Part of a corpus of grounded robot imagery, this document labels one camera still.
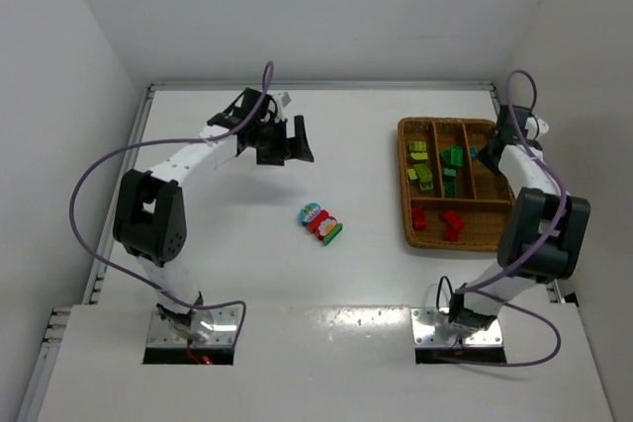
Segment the green long lego brick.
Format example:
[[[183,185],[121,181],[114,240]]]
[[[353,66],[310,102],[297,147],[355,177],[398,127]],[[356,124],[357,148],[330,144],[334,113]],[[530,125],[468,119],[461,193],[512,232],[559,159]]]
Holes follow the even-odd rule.
[[[452,146],[440,153],[440,159],[448,167],[461,168],[464,164],[464,151],[460,146]]]

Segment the red flower picture lego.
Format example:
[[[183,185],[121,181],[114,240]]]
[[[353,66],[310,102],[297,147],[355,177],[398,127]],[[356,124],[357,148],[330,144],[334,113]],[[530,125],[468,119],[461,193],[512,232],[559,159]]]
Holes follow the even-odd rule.
[[[322,242],[324,236],[338,223],[339,221],[328,211],[321,210],[320,214],[307,225],[307,229]]]

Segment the green and blue lego stack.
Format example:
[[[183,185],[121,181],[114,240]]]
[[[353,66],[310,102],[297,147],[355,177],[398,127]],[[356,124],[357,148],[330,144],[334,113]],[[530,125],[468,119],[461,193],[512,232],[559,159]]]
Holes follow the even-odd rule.
[[[444,197],[454,199],[457,196],[456,184],[453,182],[447,182],[444,184]]]

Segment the green lego base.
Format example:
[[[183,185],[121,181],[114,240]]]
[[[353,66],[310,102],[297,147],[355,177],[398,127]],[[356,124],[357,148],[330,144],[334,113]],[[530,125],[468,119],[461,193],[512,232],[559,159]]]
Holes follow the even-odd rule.
[[[339,222],[323,238],[324,245],[328,245],[343,229],[343,224]]]

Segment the lime hollow lego brick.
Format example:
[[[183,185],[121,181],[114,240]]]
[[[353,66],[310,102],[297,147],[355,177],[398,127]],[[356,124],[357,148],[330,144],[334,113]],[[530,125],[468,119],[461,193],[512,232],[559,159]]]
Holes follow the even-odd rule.
[[[416,163],[413,165],[413,169],[419,182],[429,183],[433,180],[432,172],[425,163]]]

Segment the lime curved lego piece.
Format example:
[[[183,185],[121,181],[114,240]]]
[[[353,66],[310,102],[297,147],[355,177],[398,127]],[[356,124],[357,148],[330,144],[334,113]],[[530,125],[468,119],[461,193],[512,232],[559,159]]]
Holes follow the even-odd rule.
[[[409,157],[413,163],[421,163],[428,160],[428,154],[426,152],[412,152]]]

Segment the small red lego brick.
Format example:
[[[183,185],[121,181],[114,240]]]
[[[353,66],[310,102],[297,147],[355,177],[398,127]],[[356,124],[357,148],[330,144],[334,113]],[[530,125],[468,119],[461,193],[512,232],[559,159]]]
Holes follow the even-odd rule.
[[[465,227],[465,221],[453,210],[446,210],[440,215],[441,219],[446,222],[451,228],[461,231]]]

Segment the red curved lego brick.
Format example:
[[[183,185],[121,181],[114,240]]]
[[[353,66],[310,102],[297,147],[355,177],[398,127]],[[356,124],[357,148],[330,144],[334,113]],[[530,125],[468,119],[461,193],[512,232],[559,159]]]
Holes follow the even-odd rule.
[[[460,239],[460,230],[454,227],[447,228],[444,239],[446,241],[457,242]]]

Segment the red long lego brick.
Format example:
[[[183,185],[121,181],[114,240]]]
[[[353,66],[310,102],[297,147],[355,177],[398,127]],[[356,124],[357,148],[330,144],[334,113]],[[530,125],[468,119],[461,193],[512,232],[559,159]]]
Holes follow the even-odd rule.
[[[427,219],[422,207],[412,207],[410,209],[411,225],[414,230],[425,230]]]

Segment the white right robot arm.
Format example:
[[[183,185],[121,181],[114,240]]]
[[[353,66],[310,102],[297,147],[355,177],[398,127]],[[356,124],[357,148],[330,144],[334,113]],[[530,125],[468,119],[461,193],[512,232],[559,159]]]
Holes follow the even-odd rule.
[[[538,134],[545,123],[531,109],[503,105],[478,159],[502,175],[515,195],[497,256],[484,273],[454,292],[448,325],[465,334],[487,330],[500,310],[523,292],[576,270],[590,204],[569,195],[547,166]]]

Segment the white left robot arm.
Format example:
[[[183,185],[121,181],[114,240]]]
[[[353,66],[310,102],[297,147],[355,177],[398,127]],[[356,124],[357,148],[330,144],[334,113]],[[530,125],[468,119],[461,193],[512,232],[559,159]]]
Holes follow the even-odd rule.
[[[208,313],[180,258],[187,239],[186,207],[217,169],[248,148],[259,165],[313,161],[303,116],[288,120],[285,115],[290,102],[286,92],[269,95],[246,88],[207,120],[194,142],[122,178],[113,237],[157,285],[159,314],[180,333],[193,334]]]

